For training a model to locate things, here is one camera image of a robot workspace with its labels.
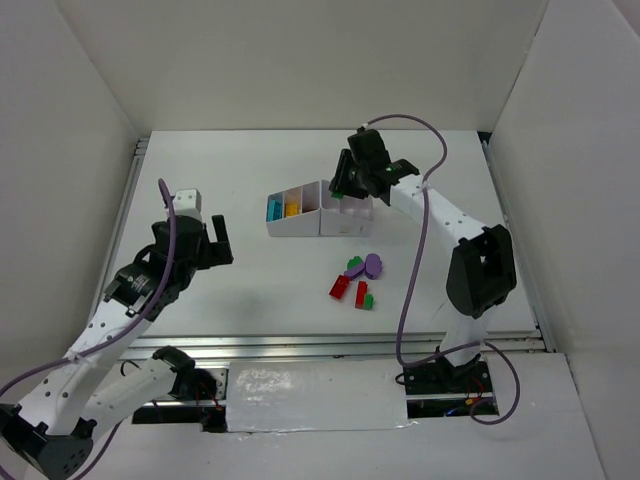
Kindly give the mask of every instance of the black bracket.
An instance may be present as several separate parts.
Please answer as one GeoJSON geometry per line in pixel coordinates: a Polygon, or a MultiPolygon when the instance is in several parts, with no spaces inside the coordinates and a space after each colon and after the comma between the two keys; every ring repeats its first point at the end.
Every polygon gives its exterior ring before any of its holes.
{"type": "Polygon", "coordinates": [[[218,389],[215,378],[207,370],[196,368],[195,360],[182,350],[171,346],[162,347],[156,350],[153,359],[169,364],[176,373],[173,388],[168,392],[176,400],[207,398],[218,389]]]}
{"type": "MultiPolygon", "coordinates": [[[[233,263],[224,216],[211,217],[216,242],[209,241],[206,224],[188,217],[176,217],[176,248],[171,275],[162,297],[147,320],[154,321],[167,305],[175,302],[198,270],[233,263]]],[[[133,263],[118,270],[105,289],[105,301],[114,299],[129,308],[128,314],[140,313],[158,288],[169,251],[169,221],[151,226],[155,243],[138,252],[133,263]]]]}
{"type": "Polygon", "coordinates": [[[453,249],[447,277],[449,300],[473,318],[503,303],[516,288],[511,234],[502,225],[483,230],[471,240],[463,238],[453,249]]]}
{"type": "Polygon", "coordinates": [[[475,392],[478,385],[482,385],[483,392],[493,391],[487,364],[477,359],[457,368],[449,369],[440,362],[431,362],[405,368],[403,372],[404,388],[409,396],[464,394],[475,392]]]}
{"type": "Polygon", "coordinates": [[[350,150],[340,152],[336,173],[329,190],[355,198],[371,195],[389,205],[392,185],[420,171],[407,160],[391,162],[380,132],[358,130],[347,139],[350,150]]]}
{"type": "Polygon", "coordinates": [[[93,420],[80,419],[70,435],[47,435],[20,417],[20,407],[0,405],[0,433],[11,449],[51,480],[65,480],[89,458],[93,449],[93,420]]]}

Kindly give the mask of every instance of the white table surface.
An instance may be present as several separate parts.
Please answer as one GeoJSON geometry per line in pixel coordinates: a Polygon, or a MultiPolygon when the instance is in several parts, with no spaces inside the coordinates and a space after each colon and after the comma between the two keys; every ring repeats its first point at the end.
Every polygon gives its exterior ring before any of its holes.
{"type": "MultiPolygon", "coordinates": [[[[522,382],[520,407],[494,427],[449,417],[416,419],[408,427],[385,430],[213,434],[200,432],[195,424],[132,425],[127,420],[87,478],[604,480],[565,356],[511,353],[509,358],[522,382]]],[[[513,400],[513,378],[496,355],[489,355],[488,362],[498,408],[505,412],[513,400]]],[[[348,369],[355,362],[326,363],[348,369]]],[[[308,379],[315,389],[317,377],[308,379]]],[[[395,396],[393,390],[401,390],[392,381],[380,379],[378,385],[374,400],[349,397],[336,388],[319,393],[324,396],[316,399],[319,406],[309,421],[334,408],[334,396],[346,402],[340,405],[345,414],[346,409],[356,414],[363,403],[385,404],[395,396]]],[[[30,468],[25,478],[43,477],[30,468]]]]}
{"type": "MultiPolygon", "coordinates": [[[[393,333],[415,257],[419,227],[374,201],[370,237],[271,238],[266,197],[331,179],[351,131],[154,132],[139,175],[115,268],[151,243],[152,223],[164,218],[157,179],[172,191],[196,187],[203,215],[224,214],[235,261],[198,272],[178,302],[167,308],[149,336],[241,336],[393,333]],[[328,292],[354,255],[380,255],[384,273],[369,281],[372,311],[354,308],[355,285],[343,301],[328,292]]],[[[431,183],[468,214],[489,225],[502,214],[475,132],[444,132],[449,158],[431,183]]],[[[421,172],[440,158],[425,131],[385,131],[392,159],[406,158],[421,172]]],[[[435,238],[427,248],[406,331],[443,333],[448,319],[436,312],[446,301],[449,257],[435,238]]],[[[494,333],[536,334],[521,284],[489,326],[494,333]]]]}

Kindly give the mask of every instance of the yellow block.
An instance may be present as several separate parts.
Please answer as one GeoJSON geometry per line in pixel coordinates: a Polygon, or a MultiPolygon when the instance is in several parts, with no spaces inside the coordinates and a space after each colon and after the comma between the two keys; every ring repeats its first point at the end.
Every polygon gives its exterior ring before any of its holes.
{"type": "Polygon", "coordinates": [[[295,217],[298,214],[298,206],[296,204],[285,205],[284,216],[295,217]]]}

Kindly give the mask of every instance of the colorful block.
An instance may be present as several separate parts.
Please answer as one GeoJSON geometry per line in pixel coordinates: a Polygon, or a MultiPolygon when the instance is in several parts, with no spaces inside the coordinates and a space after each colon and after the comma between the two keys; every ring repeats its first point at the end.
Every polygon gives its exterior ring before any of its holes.
{"type": "Polygon", "coordinates": [[[367,282],[358,282],[358,292],[356,293],[356,308],[364,308],[364,297],[367,294],[367,282]]]}
{"type": "Polygon", "coordinates": [[[360,265],[363,262],[362,257],[355,256],[347,262],[347,270],[352,269],[356,265],[360,265]]]}
{"type": "Polygon", "coordinates": [[[363,310],[371,310],[373,308],[373,295],[367,293],[364,296],[364,305],[362,308],[363,310]]]}
{"type": "Polygon", "coordinates": [[[295,217],[298,214],[298,206],[295,203],[289,203],[284,206],[284,216],[295,217]]]}
{"type": "Polygon", "coordinates": [[[359,263],[355,267],[345,270],[344,275],[349,277],[350,280],[355,280],[364,273],[364,263],[359,263]]]}
{"type": "Polygon", "coordinates": [[[375,280],[382,273],[382,260],[380,260],[380,256],[375,253],[370,253],[367,255],[367,259],[365,261],[365,269],[364,274],[370,280],[375,280]]]}
{"type": "Polygon", "coordinates": [[[277,200],[269,200],[267,206],[267,222],[280,220],[282,218],[282,203],[277,200]]]}
{"type": "Polygon", "coordinates": [[[329,292],[329,295],[337,300],[342,299],[342,297],[344,296],[344,292],[347,291],[347,287],[349,286],[350,281],[351,280],[349,280],[349,277],[346,277],[344,275],[338,276],[336,283],[333,284],[333,287],[329,292]]]}

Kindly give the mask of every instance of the white organizer box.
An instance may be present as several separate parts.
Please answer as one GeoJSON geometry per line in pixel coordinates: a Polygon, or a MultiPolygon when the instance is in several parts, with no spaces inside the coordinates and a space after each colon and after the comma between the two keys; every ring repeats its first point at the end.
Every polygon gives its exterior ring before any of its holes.
{"type": "Polygon", "coordinates": [[[282,218],[267,221],[271,237],[344,236],[364,237],[373,227],[373,201],[371,197],[333,198],[329,182],[321,180],[290,188],[267,197],[282,205],[282,218]],[[285,217],[286,205],[298,207],[298,214],[285,217]]]}

